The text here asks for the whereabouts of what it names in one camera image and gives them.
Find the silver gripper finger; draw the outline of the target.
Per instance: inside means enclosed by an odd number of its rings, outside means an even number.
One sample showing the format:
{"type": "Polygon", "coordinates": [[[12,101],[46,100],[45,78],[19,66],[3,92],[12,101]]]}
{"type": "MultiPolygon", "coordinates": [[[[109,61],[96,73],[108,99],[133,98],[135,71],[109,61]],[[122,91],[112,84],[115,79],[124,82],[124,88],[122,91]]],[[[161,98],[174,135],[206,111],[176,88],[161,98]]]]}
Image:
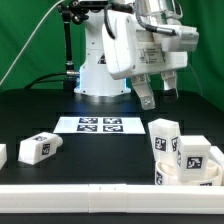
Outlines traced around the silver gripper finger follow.
{"type": "Polygon", "coordinates": [[[138,95],[143,110],[155,108],[154,94],[150,86],[147,74],[134,76],[131,78],[132,87],[138,95]]]}
{"type": "Polygon", "coordinates": [[[164,100],[166,102],[175,102],[178,99],[176,71],[171,70],[162,72],[161,78],[164,83],[164,100]]]}

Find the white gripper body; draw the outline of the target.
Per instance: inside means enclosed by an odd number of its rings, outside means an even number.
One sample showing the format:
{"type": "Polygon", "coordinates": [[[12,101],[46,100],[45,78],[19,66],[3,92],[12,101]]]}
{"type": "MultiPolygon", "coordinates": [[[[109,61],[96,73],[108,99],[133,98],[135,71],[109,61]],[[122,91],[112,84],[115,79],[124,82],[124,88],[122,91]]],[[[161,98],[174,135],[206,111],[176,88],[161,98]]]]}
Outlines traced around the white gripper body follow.
{"type": "Polygon", "coordinates": [[[160,44],[154,43],[153,35],[138,25],[134,15],[110,11],[109,22],[115,38],[103,25],[102,39],[107,69],[115,80],[187,66],[186,52],[163,51],[160,44]]]}

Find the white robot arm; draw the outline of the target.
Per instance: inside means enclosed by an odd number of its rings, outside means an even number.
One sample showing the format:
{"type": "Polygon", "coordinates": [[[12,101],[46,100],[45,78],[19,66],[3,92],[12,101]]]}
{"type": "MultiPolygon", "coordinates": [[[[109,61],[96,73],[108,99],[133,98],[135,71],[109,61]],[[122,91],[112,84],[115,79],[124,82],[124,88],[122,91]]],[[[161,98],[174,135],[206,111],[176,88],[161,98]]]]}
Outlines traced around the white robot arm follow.
{"type": "Polygon", "coordinates": [[[155,107],[150,77],[164,81],[165,98],[178,98],[178,69],[187,66],[182,14],[168,0],[74,0],[73,21],[85,24],[85,61],[75,91],[111,101],[134,91],[145,110],[155,107]]]}

